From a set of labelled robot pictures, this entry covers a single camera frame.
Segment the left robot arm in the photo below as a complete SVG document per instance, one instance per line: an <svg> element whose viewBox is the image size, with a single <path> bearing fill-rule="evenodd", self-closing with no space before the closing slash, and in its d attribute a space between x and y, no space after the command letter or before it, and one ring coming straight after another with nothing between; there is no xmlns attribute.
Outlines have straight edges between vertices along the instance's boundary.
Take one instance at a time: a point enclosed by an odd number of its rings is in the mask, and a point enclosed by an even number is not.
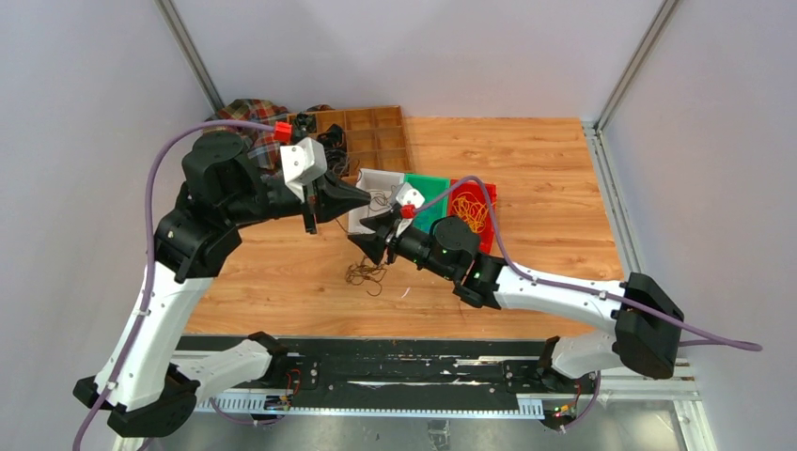
<svg viewBox="0 0 797 451"><path fill-rule="evenodd" d="M241 245L242 228L299 216L305 229L369 203L369 194L328 169L320 143L286 149L289 168L264 179L234 132L199 137L181 162L185 180L174 209L145 221L147 266L135 309L102 370L76 382L91 413L106 411L124 438L163 438L195 407L245 382L289 389L287 349L263 332L188 365L172 356L198 301Z"/></svg>

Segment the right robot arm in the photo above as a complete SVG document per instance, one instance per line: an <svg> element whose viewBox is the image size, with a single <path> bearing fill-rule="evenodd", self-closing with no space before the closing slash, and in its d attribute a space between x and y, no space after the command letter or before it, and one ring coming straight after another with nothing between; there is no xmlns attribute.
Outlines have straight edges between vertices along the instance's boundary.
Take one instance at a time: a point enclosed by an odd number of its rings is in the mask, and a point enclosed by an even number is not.
<svg viewBox="0 0 797 451"><path fill-rule="evenodd" d="M538 311L593 327L590 334L550 338L537 366L539 383L559 392L587 373L621 365L645 377L674 374L684 316L650 276L594 281L539 272L480 251L480 238L459 217L425 232L386 211L364 219L367 233L349 235L373 263L405 258L453 285L474 308Z"/></svg>

